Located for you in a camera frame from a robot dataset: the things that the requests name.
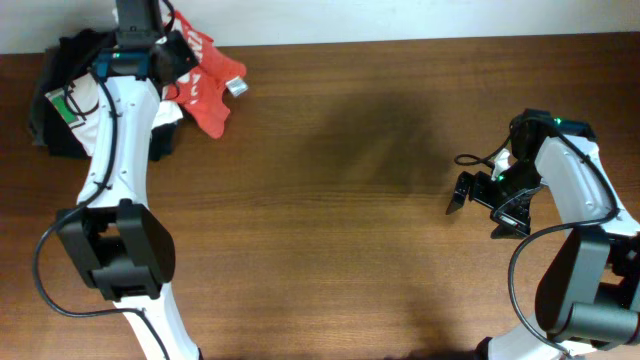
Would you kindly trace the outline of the orange-red t-shirt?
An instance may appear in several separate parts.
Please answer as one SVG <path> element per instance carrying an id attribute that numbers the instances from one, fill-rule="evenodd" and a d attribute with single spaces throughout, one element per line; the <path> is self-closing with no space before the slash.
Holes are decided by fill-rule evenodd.
<path id="1" fill-rule="evenodd" d="M 214 39 L 194 28 L 179 11 L 173 28 L 181 32 L 199 64 L 164 89 L 163 100 L 183 107 L 210 137 L 219 139 L 231 110 L 224 104 L 226 91 L 234 96 L 248 90 L 244 64 L 220 52 Z"/>

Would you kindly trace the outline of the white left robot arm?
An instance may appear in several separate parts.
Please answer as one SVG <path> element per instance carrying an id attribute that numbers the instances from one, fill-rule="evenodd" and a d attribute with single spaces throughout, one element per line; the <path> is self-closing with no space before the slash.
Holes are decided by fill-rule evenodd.
<path id="1" fill-rule="evenodd" d="M 96 83 L 97 138 L 73 209 L 54 226 L 85 285 L 113 303 L 149 359 L 199 359 L 172 289 L 174 241 L 151 213 L 149 148 L 163 88 L 197 66 L 183 35 L 131 42 L 120 35 L 90 68 Z"/>

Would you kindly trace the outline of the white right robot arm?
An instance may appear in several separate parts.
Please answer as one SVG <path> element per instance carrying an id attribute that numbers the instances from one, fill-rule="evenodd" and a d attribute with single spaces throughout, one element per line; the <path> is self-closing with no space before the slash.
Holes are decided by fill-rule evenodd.
<path id="1" fill-rule="evenodd" d="M 528 119 L 485 164 L 459 175 L 447 211 L 466 201 L 490 209 L 491 236 L 519 240 L 508 269 L 534 240 L 566 240 L 538 285 L 535 310 L 510 332 L 483 340 L 477 359 L 581 359 L 639 342 L 639 224 L 625 210 L 599 161 L 586 123 Z"/>

